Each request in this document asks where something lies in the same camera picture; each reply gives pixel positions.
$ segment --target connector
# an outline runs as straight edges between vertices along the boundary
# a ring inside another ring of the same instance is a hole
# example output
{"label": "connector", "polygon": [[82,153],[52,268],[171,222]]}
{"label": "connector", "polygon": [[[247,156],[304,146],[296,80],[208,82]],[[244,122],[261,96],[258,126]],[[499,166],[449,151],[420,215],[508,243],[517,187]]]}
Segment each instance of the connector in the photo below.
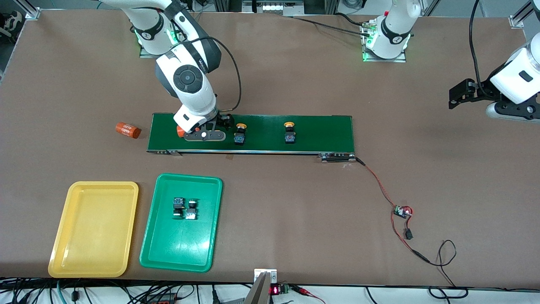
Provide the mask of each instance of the connector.
{"label": "connector", "polygon": [[72,293],[71,293],[71,301],[73,302],[77,302],[79,300],[79,292],[74,290]]}
{"label": "connector", "polygon": [[212,304],[221,304],[219,301],[218,293],[214,290],[212,290]]}
{"label": "connector", "polygon": [[410,231],[409,228],[405,229],[405,238],[406,238],[407,240],[410,240],[410,239],[413,238],[413,233]]}

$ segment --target electronic component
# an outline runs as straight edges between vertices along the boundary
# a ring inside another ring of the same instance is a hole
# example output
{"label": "electronic component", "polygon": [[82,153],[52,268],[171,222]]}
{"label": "electronic component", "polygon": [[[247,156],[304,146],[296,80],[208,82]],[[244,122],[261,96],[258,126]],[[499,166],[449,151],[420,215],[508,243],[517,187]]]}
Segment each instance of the electronic component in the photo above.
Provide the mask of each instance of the electronic component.
{"label": "electronic component", "polygon": [[294,131],[294,122],[286,122],[285,126],[285,143],[296,142],[296,132]]}
{"label": "electronic component", "polygon": [[172,208],[174,216],[182,216],[182,211],[186,208],[184,207],[185,199],[183,197],[175,197],[172,202]]}
{"label": "electronic component", "polygon": [[237,146],[243,146],[246,141],[246,128],[247,126],[243,123],[237,124],[237,131],[234,133],[234,144]]}
{"label": "electronic component", "polygon": [[413,215],[413,210],[409,206],[401,207],[396,205],[396,208],[394,208],[394,214],[406,219],[408,216]]}
{"label": "electronic component", "polygon": [[140,135],[139,128],[125,122],[119,122],[116,124],[116,132],[135,139],[137,139]]}
{"label": "electronic component", "polygon": [[146,304],[174,304],[175,294],[151,294],[146,297]]}
{"label": "electronic component", "polygon": [[270,295],[289,293],[290,289],[288,284],[272,284],[270,286]]}
{"label": "electronic component", "polygon": [[197,219],[197,209],[190,208],[186,210],[186,219],[187,220],[196,220]]}
{"label": "electronic component", "polygon": [[189,209],[194,209],[197,206],[197,200],[196,199],[189,199],[187,206]]}

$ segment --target green tray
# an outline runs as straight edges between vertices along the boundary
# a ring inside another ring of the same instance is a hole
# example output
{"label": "green tray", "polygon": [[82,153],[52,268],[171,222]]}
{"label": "green tray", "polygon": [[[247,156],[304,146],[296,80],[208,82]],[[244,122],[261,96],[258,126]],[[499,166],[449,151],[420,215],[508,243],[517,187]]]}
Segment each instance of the green tray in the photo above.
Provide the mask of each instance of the green tray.
{"label": "green tray", "polygon": [[[207,272],[212,266],[222,181],[217,177],[158,176],[139,262],[143,267]],[[173,216],[175,197],[198,199],[197,219]]]}
{"label": "green tray", "polygon": [[[353,119],[350,116],[233,115],[244,123],[246,143],[234,144],[236,127],[224,141],[193,142],[178,137],[172,113],[154,113],[148,149],[150,153],[303,154],[354,153]],[[284,123],[294,122],[296,143],[285,143]]]}

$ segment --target plastic tray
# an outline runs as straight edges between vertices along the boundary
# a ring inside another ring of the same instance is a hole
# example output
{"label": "plastic tray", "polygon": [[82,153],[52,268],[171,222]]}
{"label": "plastic tray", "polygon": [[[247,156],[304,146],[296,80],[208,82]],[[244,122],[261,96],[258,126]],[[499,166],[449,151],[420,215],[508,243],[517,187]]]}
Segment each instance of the plastic tray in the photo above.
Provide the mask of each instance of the plastic tray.
{"label": "plastic tray", "polygon": [[[222,181],[163,173],[156,181],[139,262],[143,267],[207,272],[212,266]],[[175,197],[198,199],[197,219],[173,216]]]}
{"label": "plastic tray", "polygon": [[49,274],[122,275],[127,267],[138,193],[134,182],[71,185],[49,261]]}

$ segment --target silver bracket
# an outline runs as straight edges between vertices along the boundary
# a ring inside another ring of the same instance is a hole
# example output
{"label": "silver bracket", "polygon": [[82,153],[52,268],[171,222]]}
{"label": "silver bracket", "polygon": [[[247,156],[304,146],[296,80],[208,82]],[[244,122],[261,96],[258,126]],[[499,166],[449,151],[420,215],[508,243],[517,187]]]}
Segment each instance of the silver bracket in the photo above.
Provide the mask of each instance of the silver bracket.
{"label": "silver bracket", "polygon": [[520,9],[516,11],[515,14],[508,17],[508,22],[510,27],[513,29],[522,29],[523,21],[535,11],[535,8],[532,4],[532,1],[527,1]]}
{"label": "silver bracket", "polygon": [[278,282],[278,272],[275,269],[255,269],[254,274],[255,280],[244,304],[268,304],[270,286]]}
{"label": "silver bracket", "polygon": [[270,283],[276,284],[278,282],[278,271],[275,269],[255,269],[253,271],[253,282],[255,282],[261,273],[270,273]]}
{"label": "silver bracket", "polygon": [[33,6],[32,3],[30,3],[30,1],[28,0],[13,0],[13,1],[15,1],[15,3],[17,3],[26,12],[26,16],[24,16],[26,20],[35,20],[39,18],[41,9]]}
{"label": "silver bracket", "polygon": [[354,153],[319,153],[317,156],[322,163],[355,162]]}

